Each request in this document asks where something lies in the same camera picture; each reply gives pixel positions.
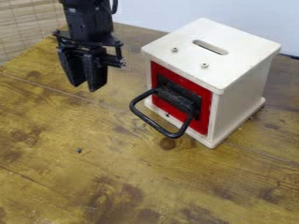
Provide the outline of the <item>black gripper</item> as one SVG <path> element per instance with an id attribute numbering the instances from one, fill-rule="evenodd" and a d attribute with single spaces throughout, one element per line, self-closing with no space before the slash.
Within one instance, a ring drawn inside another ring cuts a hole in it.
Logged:
<path id="1" fill-rule="evenodd" d="M 88 90 L 91 92 L 98 91 L 108 82 L 107 66 L 123 67 L 127 64 L 122 53 L 122 46 L 124 45 L 123 42 L 111 34 L 106 35 L 104 39 L 99 42 L 76 40 L 71 37 L 71 33 L 68 31 L 56 30 L 52 35 L 56 37 L 59 45 L 64 47 L 88 49 L 99 49 L 106 47 L 115 48 L 115 55 L 106 53 L 103 56 L 100 56 L 100 60 L 104 66 L 102 65 L 98 57 L 91 54 L 84 55 L 83 68 L 86 76 L 83 74 L 80 57 L 70 48 L 58 48 L 60 65 L 71 85 L 78 87 L 87 80 Z"/>

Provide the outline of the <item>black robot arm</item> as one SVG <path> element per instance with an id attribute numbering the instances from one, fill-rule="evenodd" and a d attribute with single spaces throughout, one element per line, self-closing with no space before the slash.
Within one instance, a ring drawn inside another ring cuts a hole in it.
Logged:
<path id="1" fill-rule="evenodd" d="M 126 65 L 123 42 L 112 35 L 118 0 L 59 0 L 68 30 L 56 30 L 58 55 L 70 83 L 88 83 L 98 91 L 108 82 L 108 68 Z"/>

